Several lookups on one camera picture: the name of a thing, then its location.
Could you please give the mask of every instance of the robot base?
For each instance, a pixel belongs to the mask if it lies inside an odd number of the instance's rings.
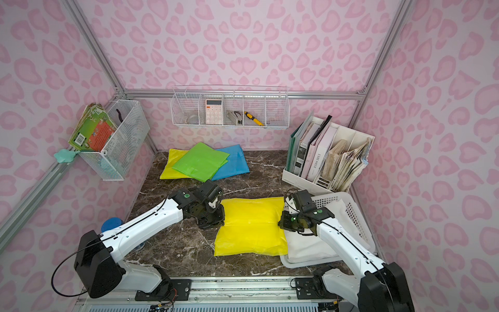
[[[317,289],[314,278],[295,278],[296,283],[296,297],[302,299],[342,299],[336,294],[328,291],[321,292]]]
[[[169,301],[173,299],[175,301],[186,301],[189,298],[192,280],[172,280],[168,277],[164,268],[156,265],[153,267],[158,270],[163,280],[150,293],[137,291],[135,301]]]

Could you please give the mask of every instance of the pink leopard print wallpaper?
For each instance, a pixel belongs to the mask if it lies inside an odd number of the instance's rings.
[[[240,144],[244,150],[287,149],[290,134],[313,110],[317,117],[331,115],[333,122],[347,125],[357,101],[351,100],[290,100],[289,128],[286,130],[179,128],[172,123],[170,99],[138,99],[151,126],[149,134],[162,151],[170,148],[189,149],[198,142],[214,148]]]
[[[0,32],[1,224],[114,90],[58,0],[3,1]]]
[[[398,0],[80,0],[128,88],[359,90]]]
[[[58,0],[0,3],[0,223],[67,146],[82,109],[114,90]],[[81,235],[126,218],[151,166],[144,145],[123,182],[103,182],[80,158],[0,255],[0,311],[63,312],[74,301],[50,287]],[[81,290],[71,262],[56,275]]]
[[[127,218],[142,188],[154,154],[143,144],[125,181],[102,181],[81,158],[66,173],[29,223],[0,255],[0,310],[64,312],[76,299],[57,295],[50,286],[55,267],[75,252],[80,237],[108,218]],[[55,275],[63,294],[83,285],[68,260]]]
[[[357,129],[355,182],[418,311],[499,310],[499,1],[420,0]]]

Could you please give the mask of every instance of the brown marble surface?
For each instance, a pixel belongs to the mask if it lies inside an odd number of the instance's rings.
[[[283,196],[292,186],[281,180],[287,151],[247,151],[249,173],[216,181],[224,198],[264,198]],[[158,153],[149,170],[129,220],[148,211],[181,187],[199,186],[194,179],[159,180],[168,161],[168,153]],[[241,254],[214,257],[218,228],[200,230],[194,219],[183,220],[148,239],[145,247],[129,253],[127,260],[145,265],[160,265],[170,276],[252,276],[310,275],[318,267],[288,269],[279,257]],[[333,266],[351,274],[342,262]]]

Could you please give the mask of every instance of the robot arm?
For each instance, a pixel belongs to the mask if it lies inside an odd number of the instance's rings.
[[[91,298],[114,289],[138,290],[137,298],[162,300],[172,289],[171,281],[159,266],[143,267],[126,263],[125,256],[160,230],[194,217],[201,229],[222,225],[222,189],[211,180],[199,188],[182,188],[156,207],[122,226],[97,235],[85,233],[79,244],[74,268]]]
[[[310,229],[342,258],[353,272],[343,274],[329,266],[314,272],[314,287],[318,294],[335,293],[361,312],[413,312],[409,287],[403,270],[396,264],[386,264],[366,250],[348,234],[327,208],[317,208],[307,191],[291,194],[286,199],[296,213],[284,211],[278,225],[285,230],[304,232]]]

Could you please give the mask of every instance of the calculator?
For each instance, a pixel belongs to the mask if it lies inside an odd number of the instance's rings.
[[[222,100],[206,100],[206,124],[222,124]]]

